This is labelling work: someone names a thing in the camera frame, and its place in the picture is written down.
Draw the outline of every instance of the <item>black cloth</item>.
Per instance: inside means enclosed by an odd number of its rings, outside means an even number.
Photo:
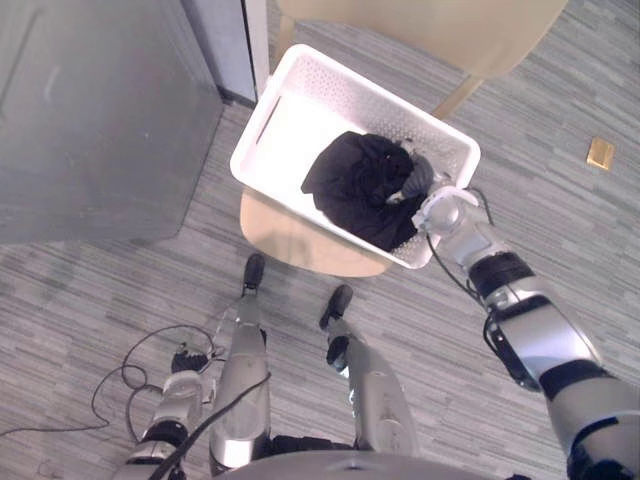
[[[406,150],[387,138],[346,132],[320,153],[302,191],[337,226],[390,251],[416,234],[411,217],[425,196],[385,203],[412,171]]]

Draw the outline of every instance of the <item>chair seat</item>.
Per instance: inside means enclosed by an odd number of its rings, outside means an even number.
[[[295,267],[339,277],[371,277],[391,261],[358,247],[289,212],[265,195],[245,188],[240,226],[249,243]]]

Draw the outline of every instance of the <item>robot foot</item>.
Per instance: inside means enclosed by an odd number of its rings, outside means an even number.
[[[320,318],[320,322],[318,322],[322,330],[327,330],[330,318],[342,318],[344,311],[349,306],[349,303],[351,303],[352,297],[353,289],[349,285],[340,285],[335,289],[329,299],[327,308]]]
[[[242,296],[252,292],[254,295],[258,293],[258,287],[262,282],[262,274],[264,273],[264,257],[259,253],[254,253],[249,257],[244,266],[244,281],[242,284]]]

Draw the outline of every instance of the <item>silver robot leg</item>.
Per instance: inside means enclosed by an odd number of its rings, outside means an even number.
[[[331,301],[327,311],[324,324],[321,321],[321,327],[329,333],[327,362],[349,378],[357,448],[419,455],[415,424],[391,366],[342,318],[341,311],[331,312]]]
[[[266,338],[260,329],[260,311],[255,293],[245,295],[238,307],[229,356],[222,370],[214,402],[217,410],[238,394],[263,380],[267,373]],[[212,426],[209,451],[211,473],[217,475],[259,458],[270,433],[269,384],[245,396]]]

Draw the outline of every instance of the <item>gray door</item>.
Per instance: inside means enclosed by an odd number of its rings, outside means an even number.
[[[176,233],[221,111],[179,1],[0,0],[0,243]]]

